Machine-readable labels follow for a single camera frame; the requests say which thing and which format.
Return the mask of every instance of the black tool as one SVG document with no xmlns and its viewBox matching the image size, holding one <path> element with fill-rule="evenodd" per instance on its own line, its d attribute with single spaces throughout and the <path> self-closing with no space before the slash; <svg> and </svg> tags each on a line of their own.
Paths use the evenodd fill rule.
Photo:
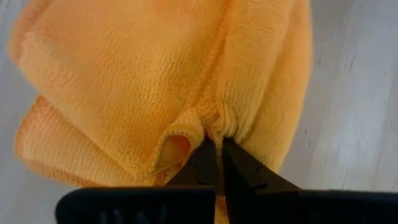
<svg viewBox="0 0 398 224">
<path fill-rule="evenodd" d="M 232 139 L 222 153 L 230 224 L 398 223 L 398 194 L 301 190 Z M 76 190 L 55 216 L 58 224 L 212 224 L 216 189 L 215 145 L 206 138 L 166 186 Z"/>
</svg>

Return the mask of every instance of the microfiber towel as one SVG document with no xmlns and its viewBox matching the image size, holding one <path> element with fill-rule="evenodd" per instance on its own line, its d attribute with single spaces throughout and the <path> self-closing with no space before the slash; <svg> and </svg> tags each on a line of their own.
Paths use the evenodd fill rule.
<svg viewBox="0 0 398 224">
<path fill-rule="evenodd" d="M 311 35 L 307 0 L 31 0 L 9 45 L 39 92 L 17 155 L 79 186 L 161 185 L 231 137 L 277 172 Z"/>
</svg>

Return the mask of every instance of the orange microfiber towel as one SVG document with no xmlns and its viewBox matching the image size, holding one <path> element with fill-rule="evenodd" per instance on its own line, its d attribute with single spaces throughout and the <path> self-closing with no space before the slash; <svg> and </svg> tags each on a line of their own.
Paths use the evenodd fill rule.
<svg viewBox="0 0 398 224">
<path fill-rule="evenodd" d="M 311 43 L 307 0 L 31 0 L 9 48 L 40 92 L 17 155 L 80 186 L 157 185 L 233 137 L 278 171 Z"/>
</svg>

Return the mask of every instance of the fabric texture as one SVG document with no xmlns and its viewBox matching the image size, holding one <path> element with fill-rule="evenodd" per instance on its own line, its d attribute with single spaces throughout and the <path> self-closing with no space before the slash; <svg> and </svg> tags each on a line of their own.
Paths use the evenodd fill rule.
<svg viewBox="0 0 398 224">
<path fill-rule="evenodd" d="M 218 149 L 232 137 L 277 172 L 311 71 L 310 22 L 307 0 L 31 0 L 9 45 L 40 93 L 17 155 L 79 186 L 161 185 L 204 136 Z"/>
</svg>

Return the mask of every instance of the gray wooden surface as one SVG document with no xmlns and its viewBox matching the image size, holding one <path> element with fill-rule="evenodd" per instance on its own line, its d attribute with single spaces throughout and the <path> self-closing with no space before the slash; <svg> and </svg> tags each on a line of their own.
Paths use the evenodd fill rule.
<svg viewBox="0 0 398 224">
<path fill-rule="evenodd" d="M 0 223 L 54 223 L 72 188 L 30 173 L 14 133 L 35 90 L 5 43 L 25 0 L 0 0 Z M 313 0 L 314 70 L 281 175 L 312 189 L 398 191 L 398 1 Z"/>
</svg>

